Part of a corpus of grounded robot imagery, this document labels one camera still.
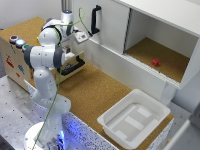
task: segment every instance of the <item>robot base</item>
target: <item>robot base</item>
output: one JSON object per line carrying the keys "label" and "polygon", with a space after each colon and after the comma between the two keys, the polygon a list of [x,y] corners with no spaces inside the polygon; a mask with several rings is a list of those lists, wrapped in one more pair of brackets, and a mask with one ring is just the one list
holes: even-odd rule
{"label": "robot base", "polygon": [[[35,144],[34,139],[37,136],[40,129],[42,128],[43,123],[44,122],[35,124],[26,132],[25,137],[24,137],[24,150],[32,150],[33,149],[33,146]],[[41,148],[36,143],[34,150],[49,150],[49,148],[47,146],[45,148]]]}

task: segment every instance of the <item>cork surface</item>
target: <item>cork surface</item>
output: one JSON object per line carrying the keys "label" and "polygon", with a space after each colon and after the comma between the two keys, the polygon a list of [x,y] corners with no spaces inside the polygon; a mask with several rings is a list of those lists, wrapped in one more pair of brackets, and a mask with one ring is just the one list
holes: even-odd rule
{"label": "cork surface", "polygon": [[[27,44],[37,46],[39,43],[36,37],[44,22],[40,17],[36,17],[0,31],[0,36],[9,42],[11,35],[18,35]],[[130,92],[131,89],[88,63],[84,65],[83,70],[63,81],[58,91],[59,94],[71,100],[72,108],[70,111],[72,113],[120,150],[123,148],[105,134],[102,126],[97,122],[97,118]],[[173,116],[169,115],[137,150],[146,149],[172,119]]]}
{"label": "cork surface", "polygon": [[[143,39],[125,51],[125,53],[178,82],[181,82],[190,60],[188,57],[183,56],[149,38]],[[153,59],[159,60],[159,66],[154,67],[151,64]]]}
{"label": "cork surface", "polygon": [[24,21],[12,27],[0,31],[0,37],[9,42],[10,36],[17,35],[20,39],[24,39],[26,44],[32,46],[40,46],[36,40],[41,32],[41,27],[45,21],[40,17]]}

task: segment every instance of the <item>cabinet door handle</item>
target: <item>cabinet door handle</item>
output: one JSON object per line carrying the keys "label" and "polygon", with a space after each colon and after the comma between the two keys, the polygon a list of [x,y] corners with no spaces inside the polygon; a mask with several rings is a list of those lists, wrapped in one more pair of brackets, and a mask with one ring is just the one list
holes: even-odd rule
{"label": "cabinet door handle", "polygon": [[91,25],[91,30],[92,30],[92,34],[96,34],[98,33],[100,30],[98,28],[96,28],[96,12],[101,10],[101,7],[96,5],[96,8],[94,8],[92,10],[92,25]]}
{"label": "cabinet door handle", "polygon": [[75,71],[76,69],[82,67],[85,64],[84,60],[80,59],[79,56],[76,56],[76,61],[78,61],[77,65],[75,65],[71,68],[62,70],[61,75],[66,76],[66,75],[72,73],[73,71]]}

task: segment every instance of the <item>open cubby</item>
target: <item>open cubby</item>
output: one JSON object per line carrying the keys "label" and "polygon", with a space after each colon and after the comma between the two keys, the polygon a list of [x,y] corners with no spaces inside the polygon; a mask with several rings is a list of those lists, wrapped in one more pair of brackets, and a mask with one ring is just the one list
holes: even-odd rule
{"label": "open cubby", "polygon": [[[198,37],[131,11],[124,53],[181,83]],[[154,67],[152,60],[158,59]]]}

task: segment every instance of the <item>empty white container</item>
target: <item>empty white container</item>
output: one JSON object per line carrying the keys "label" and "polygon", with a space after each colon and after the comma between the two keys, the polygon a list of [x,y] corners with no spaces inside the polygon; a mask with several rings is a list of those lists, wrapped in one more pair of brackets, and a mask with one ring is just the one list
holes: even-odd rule
{"label": "empty white container", "polygon": [[169,113],[169,108],[135,89],[97,120],[119,145],[136,149]]}

